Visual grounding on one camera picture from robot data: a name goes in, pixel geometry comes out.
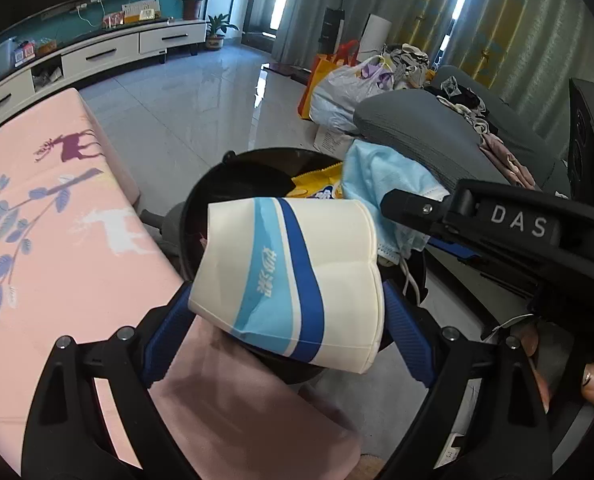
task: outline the deer print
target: deer print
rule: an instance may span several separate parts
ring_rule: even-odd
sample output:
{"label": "deer print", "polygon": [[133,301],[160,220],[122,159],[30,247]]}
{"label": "deer print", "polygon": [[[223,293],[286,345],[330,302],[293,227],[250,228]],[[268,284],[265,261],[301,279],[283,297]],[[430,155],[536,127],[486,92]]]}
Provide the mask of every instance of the deer print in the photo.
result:
{"label": "deer print", "polygon": [[[82,137],[92,137],[94,140],[92,142],[88,142],[87,144],[80,144],[79,139]],[[84,158],[95,158],[96,156],[101,156],[103,153],[99,152],[95,155],[85,155],[81,153],[82,150],[85,150],[88,146],[92,146],[93,144],[98,145],[101,147],[101,144],[97,142],[96,137],[94,136],[93,130],[84,130],[83,132],[79,132],[77,134],[70,134],[70,135],[60,135],[56,139],[48,139],[46,142],[42,144],[36,152],[37,158],[34,160],[35,162],[39,162],[42,160],[46,155],[48,155],[52,149],[57,146],[57,144],[61,144],[61,161],[67,162],[72,158],[78,158],[79,160],[83,160]]]}
{"label": "deer print", "polygon": [[88,230],[92,224],[101,222],[106,231],[106,242],[112,254],[119,256],[119,254],[134,252],[137,254],[151,254],[154,251],[148,251],[139,247],[135,240],[138,238],[148,237],[145,233],[133,233],[128,230],[126,225],[126,218],[135,216],[135,211],[127,207],[125,209],[107,209],[97,211],[93,209],[88,215],[79,219],[79,229],[75,231]]}

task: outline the blue face mask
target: blue face mask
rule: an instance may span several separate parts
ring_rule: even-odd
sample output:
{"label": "blue face mask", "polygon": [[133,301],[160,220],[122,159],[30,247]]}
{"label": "blue face mask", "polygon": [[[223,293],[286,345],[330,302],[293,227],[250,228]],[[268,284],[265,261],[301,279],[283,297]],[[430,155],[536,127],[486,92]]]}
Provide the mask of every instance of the blue face mask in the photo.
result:
{"label": "blue face mask", "polygon": [[388,146],[356,140],[346,153],[342,174],[344,198],[357,199],[370,211],[377,229],[377,253],[393,264],[410,251],[423,251],[428,236],[387,220],[379,204],[392,189],[441,201],[448,191],[421,164]]}

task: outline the pink cushion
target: pink cushion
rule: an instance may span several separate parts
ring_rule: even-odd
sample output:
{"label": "pink cushion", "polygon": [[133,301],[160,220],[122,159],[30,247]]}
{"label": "pink cushion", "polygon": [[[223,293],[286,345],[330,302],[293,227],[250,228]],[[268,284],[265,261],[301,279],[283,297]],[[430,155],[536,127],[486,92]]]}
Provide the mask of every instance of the pink cushion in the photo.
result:
{"label": "pink cushion", "polygon": [[[105,339],[166,304],[181,284],[130,207],[137,195],[74,90],[0,128],[0,453],[17,471],[56,338]],[[119,456],[137,464],[107,383],[97,383]],[[359,459],[355,432],[202,320],[151,394],[204,480],[341,480]]]}

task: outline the screw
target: screw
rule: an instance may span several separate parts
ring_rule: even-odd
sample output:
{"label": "screw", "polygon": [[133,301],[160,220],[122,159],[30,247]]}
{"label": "screw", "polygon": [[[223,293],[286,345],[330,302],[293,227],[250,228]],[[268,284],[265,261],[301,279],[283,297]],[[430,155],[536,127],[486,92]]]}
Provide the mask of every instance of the screw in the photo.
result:
{"label": "screw", "polygon": [[133,329],[133,327],[131,327],[131,326],[122,326],[117,331],[117,337],[119,339],[121,339],[122,341],[128,341],[128,339],[130,339],[134,335],[135,335],[135,329]]}
{"label": "screw", "polygon": [[511,350],[517,350],[520,346],[522,346],[522,344],[519,342],[519,339],[517,339],[517,337],[515,337],[514,335],[509,335],[506,338],[506,346]]}
{"label": "screw", "polygon": [[70,338],[70,336],[63,335],[59,339],[57,339],[55,346],[63,350],[66,346],[70,344],[71,341],[72,339]]}
{"label": "screw", "polygon": [[449,341],[457,341],[459,339],[460,332],[454,326],[445,326],[442,329],[442,335]]}

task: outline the tv cabinet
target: tv cabinet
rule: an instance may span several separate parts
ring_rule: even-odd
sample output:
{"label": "tv cabinet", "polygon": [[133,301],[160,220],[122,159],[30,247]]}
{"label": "tv cabinet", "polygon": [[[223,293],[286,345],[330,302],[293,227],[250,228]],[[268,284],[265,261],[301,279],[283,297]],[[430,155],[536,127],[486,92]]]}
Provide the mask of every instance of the tv cabinet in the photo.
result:
{"label": "tv cabinet", "polygon": [[[68,44],[28,62],[0,80],[0,126],[49,95],[94,74],[141,59],[165,55],[168,48],[197,45],[206,39],[204,20],[151,22],[109,30]],[[46,67],[62,77],[39,85],[33,75]]]}

